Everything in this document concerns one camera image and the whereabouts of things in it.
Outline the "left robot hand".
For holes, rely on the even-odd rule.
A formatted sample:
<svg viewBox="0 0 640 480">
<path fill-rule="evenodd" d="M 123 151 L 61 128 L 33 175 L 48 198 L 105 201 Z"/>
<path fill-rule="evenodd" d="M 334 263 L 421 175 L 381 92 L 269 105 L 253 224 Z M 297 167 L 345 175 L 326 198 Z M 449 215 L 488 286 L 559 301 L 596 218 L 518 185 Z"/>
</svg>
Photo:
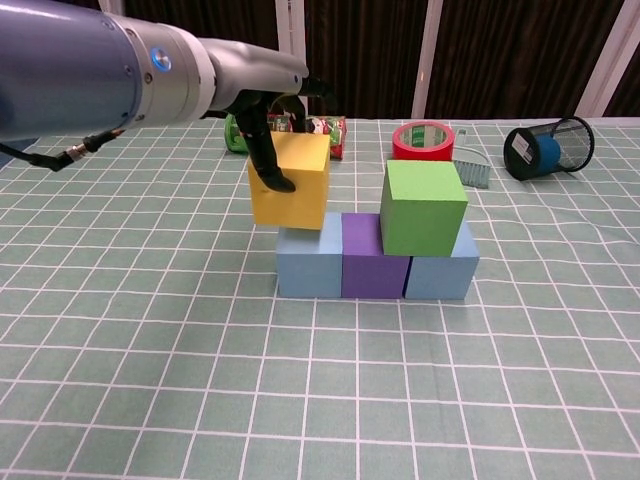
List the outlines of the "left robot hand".
<svg viewBox="0 0 640 480">
<path fill-rule="evenodd" d="M 216 72 L 216 91 L 207 114 L 234 116 L 251 163 L 262 183 L 280 193 L 293 193 L 295 184 L 283 174 L 268 124 L 275 104 L 291 115 L 293 131 L 303 133 L 303 97 L 321 98 L 335 112 L 333 87 L 309 73 L 306 63 L 292 54 L 240 41 L 201 40 Z"/>
</svg>

